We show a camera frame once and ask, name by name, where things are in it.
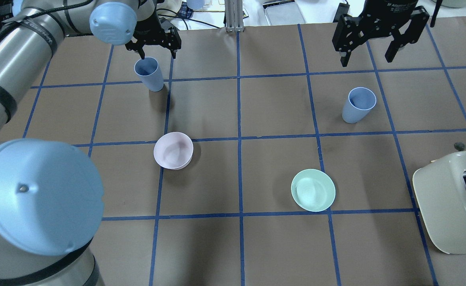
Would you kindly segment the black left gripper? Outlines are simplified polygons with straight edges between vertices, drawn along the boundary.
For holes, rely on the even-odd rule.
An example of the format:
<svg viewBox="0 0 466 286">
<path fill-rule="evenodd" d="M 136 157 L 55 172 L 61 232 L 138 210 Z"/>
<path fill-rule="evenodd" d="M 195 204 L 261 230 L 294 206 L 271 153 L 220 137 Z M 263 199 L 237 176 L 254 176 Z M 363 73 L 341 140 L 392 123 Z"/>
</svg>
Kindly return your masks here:
<svg viewBox="0 0 466 286">
<path fill-rule="evenodd" d="M 166 4 L 166 0 L 139 0 L 137 9 L 137 23 L 133 38 L 125 47 L 136 52 L 140 58 L 145 59 L 143 47 L 155 45 L 168 49 L 172 59 L 176 59 L 177 51 L 182 48 L 182 40 L 177 27 L 157 14 L 159 4 Z"/>
</svg>

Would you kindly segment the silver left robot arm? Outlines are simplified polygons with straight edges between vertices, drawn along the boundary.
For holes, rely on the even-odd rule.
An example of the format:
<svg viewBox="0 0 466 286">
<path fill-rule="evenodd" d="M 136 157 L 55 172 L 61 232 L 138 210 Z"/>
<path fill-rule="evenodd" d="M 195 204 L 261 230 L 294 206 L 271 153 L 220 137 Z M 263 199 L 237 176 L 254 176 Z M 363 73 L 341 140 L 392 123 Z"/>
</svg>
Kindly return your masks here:
<svg viewBox="0 0 466 286">
<path fill-rule="evenodd" d="M 21 0 L 0 29 L 0 130 L 67 36 L 92 34 L 144 57 L 173 57 L 177 29 L 159 20 L 158 0 Z M 0 142 L 0 286 L 102 286 L 90 243 L 104 213 L 92 160 L 68 143 Z"/>
</svg>

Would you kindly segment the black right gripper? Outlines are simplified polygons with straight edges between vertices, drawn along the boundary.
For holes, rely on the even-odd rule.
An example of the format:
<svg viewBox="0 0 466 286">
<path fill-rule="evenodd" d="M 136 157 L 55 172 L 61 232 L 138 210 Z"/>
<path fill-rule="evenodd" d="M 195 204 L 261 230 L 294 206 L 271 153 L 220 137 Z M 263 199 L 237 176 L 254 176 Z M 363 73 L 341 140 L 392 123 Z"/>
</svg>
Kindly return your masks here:
<svg viewBox="0 0 466 286">
<path fill-rule="evenodd" d="M 366 0 L 356 17 L 349 14 L 349 4 L 340 3 L 333 19 L 337 26 L 332 45 L 341 56 L 342 67 L 347 67 L 358 46 L 370 39 L 391 37 L 384 55 L 391 63 L 400 49 L 418 42 L 429 19 L 426 8 L 416 0 Z"/>
</svg>

